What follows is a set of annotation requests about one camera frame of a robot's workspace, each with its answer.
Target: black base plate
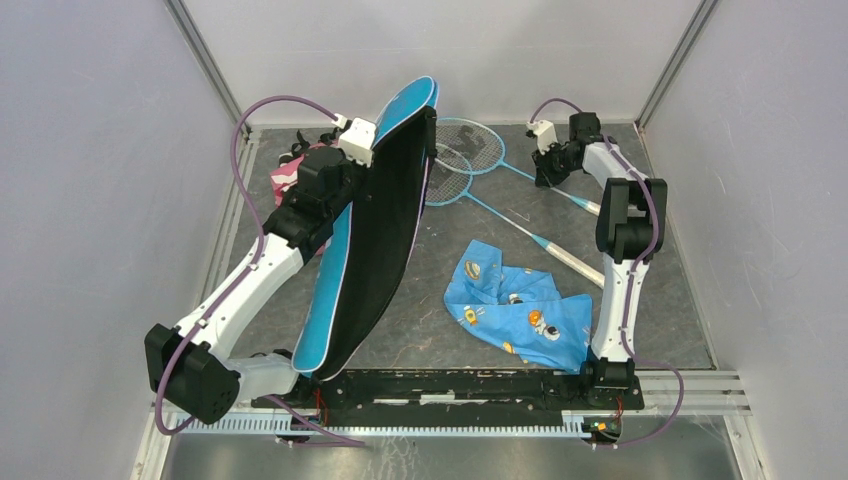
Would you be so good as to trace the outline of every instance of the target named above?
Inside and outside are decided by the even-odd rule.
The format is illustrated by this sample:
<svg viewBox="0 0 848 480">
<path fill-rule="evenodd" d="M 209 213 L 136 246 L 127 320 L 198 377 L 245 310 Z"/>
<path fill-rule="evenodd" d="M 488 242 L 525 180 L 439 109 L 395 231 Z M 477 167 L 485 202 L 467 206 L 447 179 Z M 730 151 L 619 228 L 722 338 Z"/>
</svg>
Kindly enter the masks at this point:
<svg viewBox="0 0 848 480">
<path fill-rule="evenodd" d="M 333 426 L 559 426 L 563 410 L 614 411 L 619 397 L 625 410 L 645 408 L 638 378 L 627 390 L 588 390 L 577 375 L 545 369 L 343 370 L 320 384 L 301 377 L 284 399 L 295 408 L 315 408 L 319 389 Z M 455 402 L 485 402 L 428 403 L 426 395 L 445 394 Z M 253 406 L 275 408 L 265 399 Z"/>
</svg>

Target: badminton racket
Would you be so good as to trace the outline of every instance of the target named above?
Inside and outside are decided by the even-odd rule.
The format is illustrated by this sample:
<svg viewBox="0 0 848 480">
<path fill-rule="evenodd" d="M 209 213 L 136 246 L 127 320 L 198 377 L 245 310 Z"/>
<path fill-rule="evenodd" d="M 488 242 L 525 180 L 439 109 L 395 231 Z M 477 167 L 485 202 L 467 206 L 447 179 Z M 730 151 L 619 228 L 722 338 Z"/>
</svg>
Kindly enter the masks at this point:
<svg viewBox="0 0 848 480">
<path fill-rule="evenodd" d="M 448 170 L 469 175 L 482 175 L 498 167 L 506 167 L 535 181 L 533 175 L 506 163 L 506 146 L 503 139 L 483 124 L 464 118 L 440 118 L 436 121 L 436 141 L 459 152 L 471 165 L 468 171 L 463 171 L 455 166 L 442 164 Z M 551 190 L 571 200 L 592 215 L 597 216 L 601 211 L 601 207 L 591 200 L 565 193 L 555 187 L 551 187 Z"/>
<path fill-rule="evenodd" d="M 568 253 L 556 243 L 536 235 L 521 225 L 512 221 L 509 217 L 501 214 L 469 191 L 473 175 L 462 173 L 472 168 L 471 163 L 456 150 L 442 144 L 436 144 L 439 161 L 430 172 L 430 180 L 427 184 L 426 205 L 431 207 L 443 207 L 450 205 L 462 197 L 469 198 L 481 207 L 492 212 L 501 220 L 507 222 L 519 231 L 533 239 L 539 246 L 545 249 L 551 256 L 564 263 L 577 273 L 583 275 L 595 285 L 604 288 L 604 276 L 587 265 L 585 262 Z"/>
</svg>

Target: white connector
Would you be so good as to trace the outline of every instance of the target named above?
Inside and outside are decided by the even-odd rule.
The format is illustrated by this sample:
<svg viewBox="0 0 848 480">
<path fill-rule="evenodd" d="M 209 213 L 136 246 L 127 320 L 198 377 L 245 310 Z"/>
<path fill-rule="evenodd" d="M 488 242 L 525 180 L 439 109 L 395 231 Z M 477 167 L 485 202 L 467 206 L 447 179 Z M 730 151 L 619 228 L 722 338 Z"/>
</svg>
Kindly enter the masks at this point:
<svg viewBox="0 0 848 480">
<path fill-rule="evenodd" d="M 536 136 L 536 147 L 542 155 L 548 153 L 551 145 L 557 143 L 556 131 L 554 124 L 547 120 L 539 120 L 538 122 L 527 122 L 527 129 L 533 132 Z"/>
<path fill-rule="evenodd" d="M 376 125 L 367 120 L 355 118 L 350 128 L 339 137 L 339 148 L 344 151 L 348 160 L 370 168 L 371 157 L 374 155 L 371 146 L 376 137 Z"/>
</svg>

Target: metal corner post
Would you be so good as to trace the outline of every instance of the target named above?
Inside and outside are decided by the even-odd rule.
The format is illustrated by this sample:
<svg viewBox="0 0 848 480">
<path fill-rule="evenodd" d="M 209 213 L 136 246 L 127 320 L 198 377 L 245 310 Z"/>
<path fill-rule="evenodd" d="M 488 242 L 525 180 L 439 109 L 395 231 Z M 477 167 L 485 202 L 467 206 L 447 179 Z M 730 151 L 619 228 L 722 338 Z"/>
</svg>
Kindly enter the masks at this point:
<svg viewBox="0 0 848 480">
<path fill-rule="evenodd" d="M 648 96 L 645 106 L 642 107 L 642 111 L 639 112 L 639 116 L 636 118 L 636 125 L 639 128 L 644 128 L 651 120 L 651 117 L 657 110 L 657 106 L 662 101 L 674 78 L 677 77 L 680 67 L 683 65 L 686 57 L 689 56 L 689 52 L 691 52 L 692 47 L 697 42 L 698 36 L 712 16 L 718 3 L 719 0 L 701 0 L 701 3 L 698 4 L 698 8 L 692 15 L 692 19 L 689 20 L 689 25 L 686 26 L 686 30 L 684 30 L 683 35 L 677 42 L 677 46 L 674 47 L 674 51 L 671 57 L 669 57 L 662 74 L 660 74 L 659 80 L 657 80 L 654 89 Z"/>
<path fill-rule="evenodd" d="M 183 37 L 185 37 L 186 43 L 188 43 L 195 58 L 197 58 L 197 63 L 200 65 L 201 70 L 203 70 L 203 73 L 209 80 L 209 84 L 221 100 L 221 104 L 227 111 L 227 115 L 233 123 L 236 123 L 239 117 L 241 117 L 241 109 L 233 96 L 233 92 L 230 91 L 230 87 L 227 86 L 227 82 L 224 80 L 221 70 L 215 63 L 215 59 L 212 57 L 209 47 L 206 46 L 206 42 L 200 35 L 197 25 L 191 18 L 185 3 L 183 0 L 165 0 L 165 5 L 174 17 L 174 22 L 176 22 L 183 34 Z M 242 131 L 245 136 L 250 133 L 246 126 L 242 127 Z"/>
</svg>

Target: racket strings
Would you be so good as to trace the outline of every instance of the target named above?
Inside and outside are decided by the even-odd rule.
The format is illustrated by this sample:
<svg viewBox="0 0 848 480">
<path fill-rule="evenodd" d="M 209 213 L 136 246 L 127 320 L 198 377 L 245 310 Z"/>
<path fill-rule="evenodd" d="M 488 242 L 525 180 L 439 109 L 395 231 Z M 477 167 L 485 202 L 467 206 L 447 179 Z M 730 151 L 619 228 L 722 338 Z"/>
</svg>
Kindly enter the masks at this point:
<svg viewBox="0 0 848 480">
<path fill-rule="evenodd" d="M 494 170 L 506 153 L 494 132 L 463 119 L 439 119 L 436 142 L 464 156 L 472 174 Z"/>
<path fill-rule="evenodd" d="M 468 161 L 459 153 L 443 145 L 437 145 L 437 151 L 439 162 L 433 165 L 430 172 L 425 200 L 429 205 L 447 205 L 467 191 L 471 186 L 471 175 L 453 170 L 468 170 Z"/>
</svg>

